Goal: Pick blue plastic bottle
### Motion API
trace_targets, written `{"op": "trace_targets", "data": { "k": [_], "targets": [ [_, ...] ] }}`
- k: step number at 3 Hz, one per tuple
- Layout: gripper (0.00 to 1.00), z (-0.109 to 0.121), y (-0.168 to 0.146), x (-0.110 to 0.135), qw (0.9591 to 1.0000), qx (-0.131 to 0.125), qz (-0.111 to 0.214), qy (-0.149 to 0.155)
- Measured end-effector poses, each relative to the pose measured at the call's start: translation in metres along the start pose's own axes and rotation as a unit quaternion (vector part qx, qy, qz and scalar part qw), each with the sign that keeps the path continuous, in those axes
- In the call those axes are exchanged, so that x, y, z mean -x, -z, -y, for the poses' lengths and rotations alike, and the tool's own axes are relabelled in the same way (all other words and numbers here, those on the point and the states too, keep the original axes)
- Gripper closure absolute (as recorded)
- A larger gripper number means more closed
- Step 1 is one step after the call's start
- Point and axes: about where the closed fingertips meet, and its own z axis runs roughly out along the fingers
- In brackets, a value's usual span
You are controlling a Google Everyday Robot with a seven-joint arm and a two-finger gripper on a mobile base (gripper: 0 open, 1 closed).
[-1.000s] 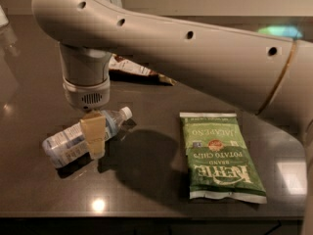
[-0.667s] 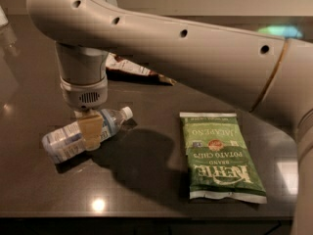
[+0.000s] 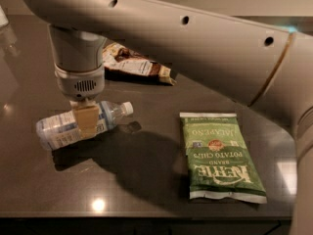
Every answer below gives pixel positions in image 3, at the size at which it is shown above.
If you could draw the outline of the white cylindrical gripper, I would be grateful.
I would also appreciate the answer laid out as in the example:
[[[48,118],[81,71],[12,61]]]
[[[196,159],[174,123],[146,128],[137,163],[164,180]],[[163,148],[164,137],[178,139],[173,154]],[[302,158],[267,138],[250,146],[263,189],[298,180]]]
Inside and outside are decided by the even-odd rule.
[[[55,66],[55,77],[61,92],[70,100],[81,138],[94,137],[99,108],[93,99],[105,88],[103,64],[91,70],[64,70]]]

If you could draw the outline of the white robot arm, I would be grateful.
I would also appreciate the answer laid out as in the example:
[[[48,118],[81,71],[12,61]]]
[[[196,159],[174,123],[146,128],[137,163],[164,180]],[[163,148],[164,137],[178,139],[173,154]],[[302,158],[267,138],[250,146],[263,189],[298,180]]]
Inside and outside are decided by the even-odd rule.
[[[291,235],[313,232],[313,38],[157,0],[23,0],[47,22],[59,86],[72,101],[104,88],[105,39],[270,118],[296,144]]]

